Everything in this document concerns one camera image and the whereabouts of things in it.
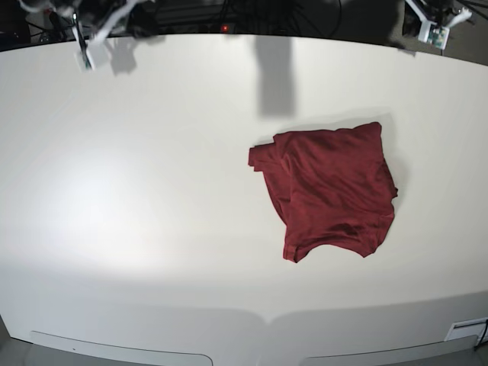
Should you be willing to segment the dark red long-sleeve T-shirt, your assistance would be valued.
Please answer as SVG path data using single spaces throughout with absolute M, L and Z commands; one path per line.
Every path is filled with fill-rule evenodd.
M 395 217 L 393 181 L 378 122 L 337 130 L 289 131 L 249 150 L 286 226 L 284 259 L 298 263 L 319 246 L 365 258 Z

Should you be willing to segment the white label plate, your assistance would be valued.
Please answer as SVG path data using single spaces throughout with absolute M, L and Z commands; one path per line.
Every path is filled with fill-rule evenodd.
M 469 336 L 476 336 L 477 341 L 481 341 L 487 335 L 487 318 L 472 319 L 456 322 L 451 325 L 445 337 L 445 341 L 462 339 Z

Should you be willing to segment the black power strip red switch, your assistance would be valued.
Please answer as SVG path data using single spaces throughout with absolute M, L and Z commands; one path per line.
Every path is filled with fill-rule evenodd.
M 160 25 L 158 34 L 232 34 L 236 24 L 224 23 L 196 23 L 196 24 L 164 24 Z

